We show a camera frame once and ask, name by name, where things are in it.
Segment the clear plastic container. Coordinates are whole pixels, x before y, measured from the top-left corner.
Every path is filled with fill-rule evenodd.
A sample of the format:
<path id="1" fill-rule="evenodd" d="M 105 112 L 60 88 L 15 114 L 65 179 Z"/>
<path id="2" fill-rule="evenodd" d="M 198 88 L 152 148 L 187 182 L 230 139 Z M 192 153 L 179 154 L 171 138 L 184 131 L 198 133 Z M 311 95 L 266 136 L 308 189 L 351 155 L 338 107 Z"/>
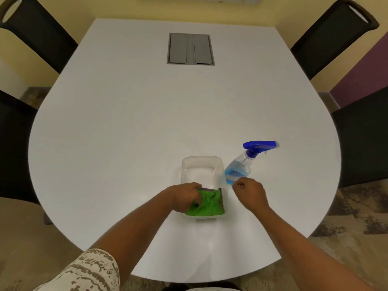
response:
<path id="1" fill-rule="evenodd" d="M 217 156 L 190 156 L 185 157 L 182 161 L 181 183 L 200 183 L 202 187 L 208 189 L 218 189 L 227 187 L 226 176 L 224 173 L 224 164 L 221 158 Z M 186 216 L 190 219 L 213 219 L 224 218 L 229 211 L 229 203 L 227 213 L 215 217 L 194 217 Z"/>

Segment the green cleaning cloth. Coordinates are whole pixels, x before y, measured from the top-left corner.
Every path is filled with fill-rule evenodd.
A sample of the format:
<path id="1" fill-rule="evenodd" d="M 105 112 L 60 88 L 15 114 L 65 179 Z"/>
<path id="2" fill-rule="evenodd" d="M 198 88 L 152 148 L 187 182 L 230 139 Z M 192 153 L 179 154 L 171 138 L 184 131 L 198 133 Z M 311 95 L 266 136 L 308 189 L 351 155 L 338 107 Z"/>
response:
<path id="1" fill-rule="evenodd" d="M 220 216 L 226 213 L 221 188 L 200 188 L 197 189 L 197 191 L 202 196 L 201 205 L 196 202 L 193 202 L 189 210 L 185 213 L 185 215 L 206 218 Z"/>

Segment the person's left hand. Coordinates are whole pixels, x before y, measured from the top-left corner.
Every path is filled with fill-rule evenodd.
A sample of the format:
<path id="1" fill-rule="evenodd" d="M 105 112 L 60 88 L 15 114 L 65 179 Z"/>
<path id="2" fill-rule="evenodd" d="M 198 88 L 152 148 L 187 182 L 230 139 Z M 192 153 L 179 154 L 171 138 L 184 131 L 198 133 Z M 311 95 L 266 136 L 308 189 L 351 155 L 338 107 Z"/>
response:
<path id="1" fill-rule="evenodd" d="M 170 186 L 164 191 L 171 201 L 172 210 L 180 213 L 186 213 L 189 210 L 193 203 L 190 198 L 190 183 Z"/>

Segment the white patterned sleeve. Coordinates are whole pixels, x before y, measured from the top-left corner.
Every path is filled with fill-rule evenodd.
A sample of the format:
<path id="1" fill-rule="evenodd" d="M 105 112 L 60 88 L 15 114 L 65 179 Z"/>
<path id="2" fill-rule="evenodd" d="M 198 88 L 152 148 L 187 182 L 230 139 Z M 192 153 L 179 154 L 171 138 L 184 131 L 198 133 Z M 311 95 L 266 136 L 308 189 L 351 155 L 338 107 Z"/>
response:
<path id="1" fill-rule="evenodd" d="M 108 252 L 89 249 L 33 291 L 120 291 L 118 264 Z"/>

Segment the black chair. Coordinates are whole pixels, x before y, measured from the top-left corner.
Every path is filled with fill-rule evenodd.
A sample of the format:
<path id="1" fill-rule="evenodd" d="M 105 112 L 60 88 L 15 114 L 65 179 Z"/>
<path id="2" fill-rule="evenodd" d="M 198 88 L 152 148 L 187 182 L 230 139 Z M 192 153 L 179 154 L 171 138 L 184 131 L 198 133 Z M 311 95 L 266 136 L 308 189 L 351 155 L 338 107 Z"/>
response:
<path id="1" fill-rule="evenodd" d="M 353 0 L 335 1 L 292 46 L 291 52 L 309 80 L 379 22 Z"/>
<path id="2" fill-rule="evenodd" d="M 40 205 L 28 165 L 37 109 L 0 90 L 0 197 Z"/>
<path id="3" fill-rule="evenodd" d="M 341 150 L 338 187 L 388 179 L 388 86 L 331 117 Z"/>
<path id="4" fill-rule="evenodd" d="M 5 0 L 0 28 L 15 34 L 59 74 L 78 47 L 38 0 Z"/>

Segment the person's right hand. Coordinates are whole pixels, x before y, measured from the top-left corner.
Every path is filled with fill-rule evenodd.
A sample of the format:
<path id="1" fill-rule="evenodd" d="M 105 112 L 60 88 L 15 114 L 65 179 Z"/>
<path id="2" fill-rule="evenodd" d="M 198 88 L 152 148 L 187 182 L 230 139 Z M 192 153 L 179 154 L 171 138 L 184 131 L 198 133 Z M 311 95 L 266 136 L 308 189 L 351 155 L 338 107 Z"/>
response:
<path id="1" fill-rule="evenodd" d="M 270 210 L 266 192 L 261 183 L 252 179 L 252 190 L 250 192 L 235 192 L 241 204 L 254 215 Z"/>

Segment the person's right forearm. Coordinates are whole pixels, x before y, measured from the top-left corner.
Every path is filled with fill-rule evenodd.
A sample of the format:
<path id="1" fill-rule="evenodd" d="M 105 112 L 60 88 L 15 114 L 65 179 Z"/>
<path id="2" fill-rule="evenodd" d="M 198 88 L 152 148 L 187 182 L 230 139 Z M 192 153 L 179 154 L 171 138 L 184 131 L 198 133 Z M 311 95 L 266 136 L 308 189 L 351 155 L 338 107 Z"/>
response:
<path id="1" fill-rule="evenodd" d="M 250 211 L 263 225 L 300 291 L 374 291 L 270 207 L 259 206 Z"/>

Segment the person's left forearm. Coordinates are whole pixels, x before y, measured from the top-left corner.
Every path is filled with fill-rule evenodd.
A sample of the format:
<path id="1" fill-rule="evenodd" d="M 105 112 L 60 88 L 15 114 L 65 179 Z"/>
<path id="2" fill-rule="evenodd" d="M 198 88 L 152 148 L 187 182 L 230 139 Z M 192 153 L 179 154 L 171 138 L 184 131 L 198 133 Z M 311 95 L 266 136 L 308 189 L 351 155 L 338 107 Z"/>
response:
<path id="1" fill-rule="evenodd" d="M 120 285 L 125 283 L 156 233 L 173 210 L 175 186 L 168 187 L 119 220 L 90 249 L 108 252 L 116 261 Z"/>

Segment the blue spray bottle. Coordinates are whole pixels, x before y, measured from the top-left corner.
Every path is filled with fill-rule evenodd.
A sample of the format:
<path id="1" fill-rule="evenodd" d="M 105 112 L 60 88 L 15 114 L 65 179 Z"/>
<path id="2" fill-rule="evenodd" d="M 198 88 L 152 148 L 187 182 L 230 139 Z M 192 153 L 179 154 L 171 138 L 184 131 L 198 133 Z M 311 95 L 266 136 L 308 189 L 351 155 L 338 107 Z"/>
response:
<path id="1" fill-rule="evenodd" d="M 247 177 L 256 157 L 278 147 L 276 141 L 249 141 L 243 143 L 244 152 L 235 158 L 225 169 L 226 183 L 233 185 L 239 178 Z"/>

